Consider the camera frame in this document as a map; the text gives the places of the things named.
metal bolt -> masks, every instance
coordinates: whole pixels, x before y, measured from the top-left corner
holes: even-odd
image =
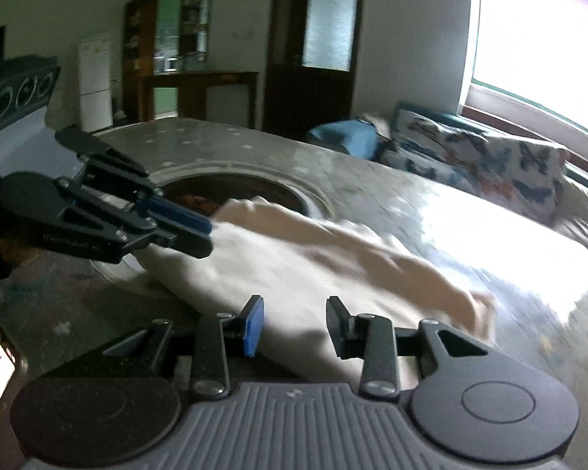
[[[366,394],[374,397],[388,397],[396,392],[396,386],[387,380],[367,381],[362,385],[362,389]]]
[[[117,230],[115,232],[115,236],[119,238],[122,242],[126,242],[129,239],[129,236],[124,233],[122,230]]]
[[[224,392],[224,385],[217,380],[198,380],[194,390],[201,396],[217,396]]]

folded garment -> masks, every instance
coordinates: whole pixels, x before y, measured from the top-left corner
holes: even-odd
[[[135,256],[200,313],[237,313],[251,295],[262,295],[259,351],[308,380],[359,384],[362,361],[337,358],[327,332],[331,295],[353,314],[386,316],[408,328],[438,318],[492,342],[494,299],[452,285],[392,236],[351,222],[314,221],[262,199],[229,201],[214,219],[207,258],[158,246]],[[417,384],[404,360],[399,372],[403,389]]]

frosted glass panel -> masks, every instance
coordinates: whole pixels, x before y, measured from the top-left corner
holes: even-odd
[[[303,65],[348,71],[358,0],[309,0]]]

screw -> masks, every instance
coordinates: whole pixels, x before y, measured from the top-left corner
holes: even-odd
[[[194,390],[201,396],[217,396],[224,392],[224,385],[217,380],[198,380]]]
[[[364,392],[374,397],[388,397],[396,392],[396,386],[387,380],[367,381],[362,385]]]

table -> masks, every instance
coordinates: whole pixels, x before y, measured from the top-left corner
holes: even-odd
[[[209,161],[272,168],[317,186],[338,219],[392,233],[452,281],[496,295],[497,344],[574,392],[581,423],[566,457],[588,470],[588,251],[511,211],[380,164],[271,134],[168,118],[100,134],[153,172]],[[190,326],[174,298],[138,296],[89,262],[44,253],[0,282],[0,322],[38,375],[152,318]],[[287,376],[255,359],[232,375]]]
[[[139,119],[155,117],[154,89],[176,88],[179,116],[204,120],[207,118],[207,88],[231,84],[248,85],[248,126],[255,127],[258,72],[171,72],[154,74],[140,80]]]

